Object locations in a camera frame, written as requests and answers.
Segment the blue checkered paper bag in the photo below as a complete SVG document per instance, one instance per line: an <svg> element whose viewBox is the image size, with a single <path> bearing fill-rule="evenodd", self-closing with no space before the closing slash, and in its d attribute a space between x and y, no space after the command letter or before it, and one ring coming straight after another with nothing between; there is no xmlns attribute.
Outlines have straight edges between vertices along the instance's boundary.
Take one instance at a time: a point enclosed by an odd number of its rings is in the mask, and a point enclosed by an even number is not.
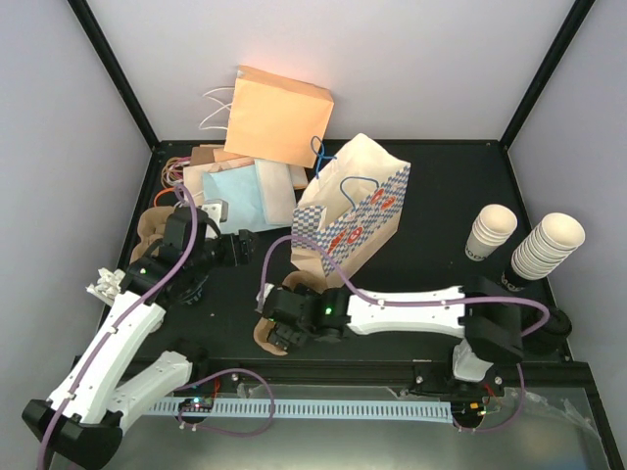
<svg viewBox="0 0 627 470"><path fill-rule="evenodd" d="M356 274L397 232L410 163L363 133L346 143L309 183L294 209L291 262L328 287Z"/></svg>

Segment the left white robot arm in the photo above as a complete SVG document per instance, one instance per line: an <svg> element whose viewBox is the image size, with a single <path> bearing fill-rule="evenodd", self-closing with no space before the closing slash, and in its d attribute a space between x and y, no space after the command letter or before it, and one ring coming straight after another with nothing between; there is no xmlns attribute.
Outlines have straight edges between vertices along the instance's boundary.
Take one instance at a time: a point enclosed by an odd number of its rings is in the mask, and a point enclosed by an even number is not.
<svg viewBox="0 0 627 470"><path fill-rule="evenodd" d="M171 306L192 304L216 267L251 260L254 233L226 233L194 205L174 209L163 232L114 283L110 310L69 375L47 399L32 399L22 419L39 440L37 468L55 454L84 469L101 469L115 455L127 430L153 404L182 390L198 391L216 376L207 351L179 339L129 380L122 378L140 346L163 323Z"/></svg>

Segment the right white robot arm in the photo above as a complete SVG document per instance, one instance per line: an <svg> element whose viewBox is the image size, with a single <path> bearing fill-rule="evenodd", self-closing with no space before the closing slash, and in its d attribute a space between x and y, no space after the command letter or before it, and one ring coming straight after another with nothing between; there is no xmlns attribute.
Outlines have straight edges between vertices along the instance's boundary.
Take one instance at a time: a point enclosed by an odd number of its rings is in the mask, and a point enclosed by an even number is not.
<svg viewBox="0 0 627 470"><path fill-rule="evenodd" d="M562 310L540 309L484 278L422 293L377 293L351 286L323 289L297 273L280 285L265 284L257 301L261 318L255 342L278 356L309 341L335 343L349 336L454 338L457 344L441 379L458 395L469 394L496 365L516 365L526 353L554 353L572 332Z"/></svg>

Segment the light blue paper bag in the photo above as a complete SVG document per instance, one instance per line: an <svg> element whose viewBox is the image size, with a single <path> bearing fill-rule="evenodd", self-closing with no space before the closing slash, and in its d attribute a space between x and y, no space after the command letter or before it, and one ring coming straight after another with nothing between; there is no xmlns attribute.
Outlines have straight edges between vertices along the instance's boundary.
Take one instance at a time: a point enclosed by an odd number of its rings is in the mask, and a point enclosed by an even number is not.
<svg viewBox="0 0 627 470"><path fill-rule="evenodd" d="M253 165L203 174L203 190L207 200L227 203L226 221L220 224L223 233L241 229L262 232L270 229L265 222L261 191Z"/></svg>

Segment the white paper bag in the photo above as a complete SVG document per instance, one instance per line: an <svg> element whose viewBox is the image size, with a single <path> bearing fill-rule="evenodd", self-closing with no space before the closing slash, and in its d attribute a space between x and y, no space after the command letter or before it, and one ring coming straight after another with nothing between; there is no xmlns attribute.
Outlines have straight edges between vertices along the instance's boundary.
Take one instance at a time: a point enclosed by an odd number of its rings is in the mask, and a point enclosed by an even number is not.
<svg viewBox="0 0 627 470"><path fill-rule="evenodd" d="M255 160L265 222L291 226L296 208L295 190L287 164Z"/></svg>

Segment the beige kraft paper bag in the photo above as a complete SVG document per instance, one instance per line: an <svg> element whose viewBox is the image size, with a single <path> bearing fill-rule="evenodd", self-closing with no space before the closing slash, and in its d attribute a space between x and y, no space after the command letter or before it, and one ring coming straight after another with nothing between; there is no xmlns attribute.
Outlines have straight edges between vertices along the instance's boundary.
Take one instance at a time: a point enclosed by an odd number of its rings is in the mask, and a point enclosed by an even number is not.
<svg viewBox="0 0 627 470"><path fill-rule="evenodd" d="M204 173L215 173L235 169L252 165L254 162L252 158L244 157L224 162L187 166L183 170L183 185L192 194L195 205L200 206L205 201L203 188Z"/></svg>

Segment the brown pulp cup carrier stack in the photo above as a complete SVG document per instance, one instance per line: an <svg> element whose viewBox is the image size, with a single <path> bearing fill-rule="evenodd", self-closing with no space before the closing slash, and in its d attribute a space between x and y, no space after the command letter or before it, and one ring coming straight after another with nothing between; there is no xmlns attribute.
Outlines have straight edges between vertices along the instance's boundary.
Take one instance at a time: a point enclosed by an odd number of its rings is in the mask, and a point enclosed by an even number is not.
<svg viewBox="0 0 627 470"><path fill-rule="evenodd" d="M166 222L173 212L174 207L154 207L141 214L137 225L139 243L132 250L129 264L145 256L154 243L163 239Z"/></svg>

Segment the brown flat paper bag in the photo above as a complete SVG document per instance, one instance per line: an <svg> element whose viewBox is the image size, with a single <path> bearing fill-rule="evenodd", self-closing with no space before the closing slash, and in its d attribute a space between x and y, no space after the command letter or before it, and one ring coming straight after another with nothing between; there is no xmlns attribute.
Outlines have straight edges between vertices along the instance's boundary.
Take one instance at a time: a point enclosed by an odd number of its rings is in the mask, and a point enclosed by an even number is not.
<svg viewBox="0 0 627 470"><path fill-rule="evenodd" d="M223 149L220 145L199 145L192 148L189 165L207 165L216 161L215 151Z"/></svg>

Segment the orange paper bag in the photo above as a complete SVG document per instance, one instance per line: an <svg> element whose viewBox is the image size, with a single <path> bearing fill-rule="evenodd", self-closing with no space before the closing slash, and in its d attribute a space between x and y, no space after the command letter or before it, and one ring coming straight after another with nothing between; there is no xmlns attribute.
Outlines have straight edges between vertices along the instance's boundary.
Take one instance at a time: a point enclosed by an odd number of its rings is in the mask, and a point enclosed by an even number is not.
<svg viewBox="0 0 627 470"><path fill-rule="evenodd" d="M330 121L329 90L248 66L238 68L224 150L311 168Z"/></svg>

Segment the short stack paper cups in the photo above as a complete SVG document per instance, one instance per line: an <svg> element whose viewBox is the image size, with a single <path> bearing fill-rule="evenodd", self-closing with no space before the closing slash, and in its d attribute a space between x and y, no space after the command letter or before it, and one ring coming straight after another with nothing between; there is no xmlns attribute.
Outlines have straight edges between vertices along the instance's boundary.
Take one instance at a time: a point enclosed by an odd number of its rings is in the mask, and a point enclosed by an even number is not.
<svg viewBox="0 0 627 470"><path fill-rule="evenodd" d="M473 261L483 261L502 246L517 227L517 217L506 206L485 206L476 216L464 252Z"/></svg>

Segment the tall stack paper cups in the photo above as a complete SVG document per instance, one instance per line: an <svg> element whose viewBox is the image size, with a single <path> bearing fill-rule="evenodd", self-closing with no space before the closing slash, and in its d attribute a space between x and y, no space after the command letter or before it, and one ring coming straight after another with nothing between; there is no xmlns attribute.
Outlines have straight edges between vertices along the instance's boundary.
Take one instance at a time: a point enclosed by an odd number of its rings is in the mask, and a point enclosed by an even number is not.
<svg viewBox="0 0 627 470"><path fill-rule="evenodd" d="M584 242L586 232L574 217L551 212L533 228L513 251L500 282L510 292L546 278Z"/></svg>

